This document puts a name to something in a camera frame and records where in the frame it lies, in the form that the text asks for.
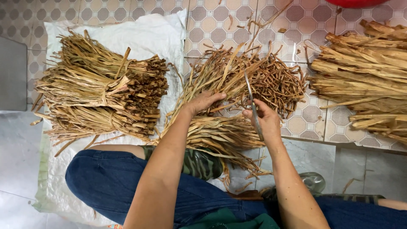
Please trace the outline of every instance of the tied bundle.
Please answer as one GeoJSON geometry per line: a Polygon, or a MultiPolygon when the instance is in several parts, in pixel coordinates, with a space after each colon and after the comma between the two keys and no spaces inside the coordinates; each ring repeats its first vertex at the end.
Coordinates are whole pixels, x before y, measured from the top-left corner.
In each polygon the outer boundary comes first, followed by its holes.
{"type": "Polygon", "coordinates": [[[36,115],[53,124],[45,133],[58,143],[116,130],[149,141],[168,88],[165,60],[157,55],[127,60],[130,48],[122,56],[91,39],[86,30],[84,36],[70,33],[59,37],[62,50],[53,56],[58,61],[36,82],[50,110],[36,115]]]}
{"type": "Polygon", "coordinates": [[[368,130],[407,144],[407,27],[361,21],[366,37],[326,36],[311,67],[311,88],[319,97],[356,111],[354,130],[368,130]]]}
{"type": "MultiPolygon", "coordinates": [[[[298,66],[287,67],[271,52],[264,58],[260,58],[257,53],[251,56],[243,53],[238,56],[243,44],[240,44],[234,52],[232,48],[226,50],[222,46],[216,50],[208,50],[204,54],[205,58],[191,65],[192,70],[184,85],[183,94],[179,97],[175,110],[167,114],[167,117],[172,118],[166,121],[160,138],[166,134],[182,106],[196,95],[204,90],[224,92],[226,93],[224,101],[214,104],[193,118],[188,130],[187,147],[196,150],[210,148],[212,152],[205,152],[228,159],[232,165],[249,170],[250,175],[247,178],[250,178],[272,174],[271,171],[261,169],[256,161],[241,153],[242,150],[259,148],[264,143],[260,141],[251,123],[241,114],[217,117],[217,112],[232,106],[242,110],[248,105],[245,71],[257,97],[272,104],[282,113],[288,109],[294,110],[295,103],[303,98],[304,77],[298,66]]],[[[226,177],[223,181],[228,185],[228,168],[225,169],[226,177]]]]}

